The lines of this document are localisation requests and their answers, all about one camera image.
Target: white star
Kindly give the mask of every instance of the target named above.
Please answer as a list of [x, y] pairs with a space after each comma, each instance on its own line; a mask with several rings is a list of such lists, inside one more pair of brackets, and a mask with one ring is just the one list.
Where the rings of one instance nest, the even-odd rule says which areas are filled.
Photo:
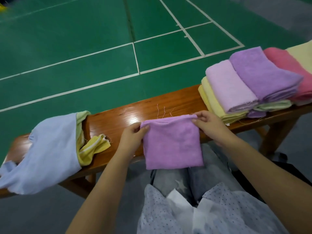
[[183, 184], [183, 180], [181, 180], [181, 181], [175, 180], [175, 181], [176, 181], [177, 184], [178, 184], [177, 189], [180, 189], [183, 193], [185, 193], [185, 190], [186, 190], [187, 188], [186, 188], [185, 185]]

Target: person's left arm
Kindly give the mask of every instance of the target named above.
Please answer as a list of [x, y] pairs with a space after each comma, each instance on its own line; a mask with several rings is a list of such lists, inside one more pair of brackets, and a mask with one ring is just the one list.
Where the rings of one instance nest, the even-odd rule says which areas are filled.
[[128, 165], [148, 127], [134, 123], [124, 129], [118, 149], [68, 227], [67, 234], [111, 233], [126, 180]]

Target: gray floor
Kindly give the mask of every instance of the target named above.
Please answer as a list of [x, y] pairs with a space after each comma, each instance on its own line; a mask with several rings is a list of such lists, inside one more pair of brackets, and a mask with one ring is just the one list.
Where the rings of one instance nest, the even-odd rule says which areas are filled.
[[[306, 40], [312, 38], [312, 6], [298, 0], [233, 0], [264, 18], [293, 31]], [[278, 151], [312, 181], [312, 114], [302, 116]], [[261, 138], [254, 131], [239, 136], [258, 148]], [[144, 201], [149, 171], [144, 162], [130, 166], [116, 220], [116, 233], [135, 233]], [[31, 196], [0, 200], [0, 233], [64, 233], [83, 199], [54, 186]]]

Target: purple towel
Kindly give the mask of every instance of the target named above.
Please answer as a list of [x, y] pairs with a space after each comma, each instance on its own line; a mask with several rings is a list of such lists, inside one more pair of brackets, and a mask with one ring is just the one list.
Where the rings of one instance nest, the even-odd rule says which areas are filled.
[[260, 117], [265, 117], [266, 112], [260, 112], [260, 111], [255, 111], [255, 110], [250, 110], [248, 112], [247, 117], [248, 118], [260, 118]]
[[206, 77], [225, 113], [250, 110], [258, 98], [240, 79], [229, 60], [207, 68]]
[[203, 166], [199, 129], [191, 119], [182, 115], [142, 122], [150, 126], [143, 138], [146, 169], [180, 169]]
[[275, 66], [264, 55], [261, 47], [233, 53], [234, 69], [244, 83], [259, 98], [259, 103], [284, 100], [298, 92], [303, 77]]

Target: green court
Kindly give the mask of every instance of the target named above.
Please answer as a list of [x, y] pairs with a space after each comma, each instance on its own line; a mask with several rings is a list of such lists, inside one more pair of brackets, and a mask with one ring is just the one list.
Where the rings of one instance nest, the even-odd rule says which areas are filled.
[[230, 0], [18, 0], [0, 13], [0, 160], [45, 118], [179, 90], [235, 51], [303, 42]]

